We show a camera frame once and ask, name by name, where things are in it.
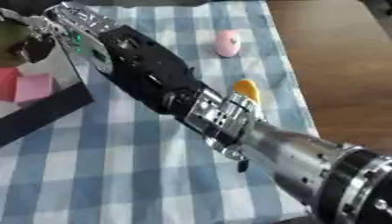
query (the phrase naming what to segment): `silver metal segment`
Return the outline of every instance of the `silver metal segment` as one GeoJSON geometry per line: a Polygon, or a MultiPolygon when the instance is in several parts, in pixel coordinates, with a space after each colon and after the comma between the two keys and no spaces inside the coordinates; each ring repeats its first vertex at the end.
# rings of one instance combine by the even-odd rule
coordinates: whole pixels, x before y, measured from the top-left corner
{"type": "Polygon", "coordinates": [[[79,53],[105,74],[111,74],[113,63],[98,35],[118,27],[110,18],[104,17],[80,3],[61,3],[44,12],[49,29],[65,45],[69,52],[79,53]]]}
{"type": "Polygon", "coordinates": [[[282,131],[266,122],[251,123],[241,142],[246,158],[267,165],[274,180],[305,205],[314,205],[319,189],[338,158],[347,153],[334,143],[282,131]]]}
{"type": "Polygon", "coordinates": [[[242,161],[242,148],[239,144],[227,146],[220,139],[221,133],[230,137],[231,141],[239,139],[242,130],[254,117],[256,104],[248,97],[233,92],[229,97],[222,98],[206,88],[199,96],[185,123],[196,129],[206,139],[208,146],[227,158],[242,161]]]}
{"type": "Polygon", "coordinates": [[[368,195],[390,172],[392,172],[390,157],[379,156],[363,167],[343,194],[335,223],[355,223],[368,195]],[[346,213],[345,206],[350,206],[353,210],[346,213]]]}
{"type": "Polygon", "coordinates": [[[19,23],[26,24],[26,17],[21,16],[13,10],[7,10],[0,8],[0,21],[4,21],[5,19],[13,19],[18,21],[19,23]]]}
{"type": "Polygon", "coordinates": [[[384,211],[388,213],[390,216],[392,216],[392,205],[389,205],[388,202],[384,199],[378,199],[374,203],[375,208],[377,208],[380,211],[384,211]]]}

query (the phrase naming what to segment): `black ring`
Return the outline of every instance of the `black ring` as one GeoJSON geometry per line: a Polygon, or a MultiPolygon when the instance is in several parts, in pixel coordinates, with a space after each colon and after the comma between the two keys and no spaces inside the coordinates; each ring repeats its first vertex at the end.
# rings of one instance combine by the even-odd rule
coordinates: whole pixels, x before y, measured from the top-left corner
{"type": "Polygon", "coordinates": [[[318,205],[316,205],[318,217],[322,221],[333,223],[340,201],[352,179],[376,157],[377,154],[372,151],[357,150],[339,161],[321,189],[318,205]]]}

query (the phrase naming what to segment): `pink block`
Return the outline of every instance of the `pink block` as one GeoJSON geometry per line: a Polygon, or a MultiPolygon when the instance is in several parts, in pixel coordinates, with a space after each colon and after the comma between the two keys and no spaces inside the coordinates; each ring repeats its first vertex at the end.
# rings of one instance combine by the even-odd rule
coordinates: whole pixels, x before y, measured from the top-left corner
{"type": "Polygon", "coordinates": [[[53,78],[48,73],[17,78],[15,102],[30,102],[45,98],[53,92],[53,78]]]}

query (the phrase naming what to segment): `metal cylinder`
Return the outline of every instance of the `metal cylinder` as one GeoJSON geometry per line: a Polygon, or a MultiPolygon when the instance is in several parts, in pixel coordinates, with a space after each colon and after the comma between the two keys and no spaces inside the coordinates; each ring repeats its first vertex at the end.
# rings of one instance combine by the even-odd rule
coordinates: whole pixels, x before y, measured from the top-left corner
{"type": "Polygon", "coordinates": [[[242,148],[246,158],[267,165],[276,183],[311,206],[324,223],[392,221],[391,157],[282,131],[263,121],[251,122],[241,142],[248,146],[242,148]]]}
{"type": "Polygon", "coordinates": [[[274,180],[306,205],[317,204],[317,194],[339,158],[356,147],[343,149],[334,143],[299,133],[282,131],[263,122],[250,124],[241,142],[251,161],[268,165],[274,180]]]}

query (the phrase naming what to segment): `robotic arm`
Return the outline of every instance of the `robotic arm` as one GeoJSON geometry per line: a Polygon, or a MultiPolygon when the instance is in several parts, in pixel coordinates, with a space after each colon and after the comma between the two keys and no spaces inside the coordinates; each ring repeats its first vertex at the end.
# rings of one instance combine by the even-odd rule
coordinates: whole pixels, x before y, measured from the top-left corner
{"type": "Polygon", "coordinates": [[[280,130],[257,117],[248,97],[220,95],[153,39],[81,4],[55,5],[40,17],[1,9],[1,18],[31,29],[31,38],[13,53],[42,60],[57,39],[131,97],[174,116],[211,148],[238,161],[240,172],[248,161],[267,165],[276,183],[324,223],[392,223],[392,157],[280,130]]]}

